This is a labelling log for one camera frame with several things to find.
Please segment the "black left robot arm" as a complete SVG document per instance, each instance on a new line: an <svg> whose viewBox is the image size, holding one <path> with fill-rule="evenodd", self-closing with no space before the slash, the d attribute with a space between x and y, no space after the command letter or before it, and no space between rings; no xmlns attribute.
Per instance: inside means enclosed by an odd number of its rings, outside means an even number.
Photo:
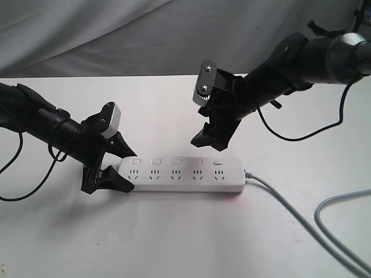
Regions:
<svg viewBox="0 0 371 278"><path fill-rule="evenodd" d="M81 123L46 101L31 88L1 84L1 127L28 133L83 164L82 191L99 189L128 193L134 185L112 167L101 169L106 153L119 158L134 156L118 130L121 112L114 102Z"/></svg>

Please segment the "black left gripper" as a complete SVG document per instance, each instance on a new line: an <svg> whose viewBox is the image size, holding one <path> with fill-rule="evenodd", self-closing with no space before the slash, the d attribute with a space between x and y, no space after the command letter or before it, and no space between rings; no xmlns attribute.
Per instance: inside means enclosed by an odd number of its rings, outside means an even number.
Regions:
<svg viewBox="0 0 371 278"><path fill-rule="evenodd" d="M129 193L134 190L134 185L112 166L102 169L101 165L107 152L119 158L136 156L136 153L120 132L109 139L100 134L100 112L81 122L82 130L69 145L71 155L83 163L81 190L85 193L94 193L99 189Z"/></svg>

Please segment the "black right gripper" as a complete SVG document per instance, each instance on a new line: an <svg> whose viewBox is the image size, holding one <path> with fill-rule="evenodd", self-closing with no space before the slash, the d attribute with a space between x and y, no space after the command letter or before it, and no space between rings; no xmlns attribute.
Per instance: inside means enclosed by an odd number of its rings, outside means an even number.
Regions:
<svg viewBox="0 0 371 278"><path fill-rule="evenodd" d="M211 97L198 110L209 121L192 138L191 144L197 148L212 147L217 151L227 149L241 120L256 107L257 97L245 78L217 69Z"/></svg>

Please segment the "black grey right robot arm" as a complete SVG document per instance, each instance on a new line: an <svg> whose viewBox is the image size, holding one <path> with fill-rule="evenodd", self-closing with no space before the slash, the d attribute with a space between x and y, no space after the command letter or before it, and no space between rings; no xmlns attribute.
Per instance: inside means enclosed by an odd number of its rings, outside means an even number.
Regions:
<svg viewBox="0 0 371 278"><path fill-rule="evenodd" d="M246 76L236 76L204 60L195 83L194 103L208 118L191 140L195 147L223 151L242 119L262 106L281 108L278 97L309 90L317 83L349 89L370 75L370 41L341 28L328 31L313 21L315 38L295 32Z"/></svg>

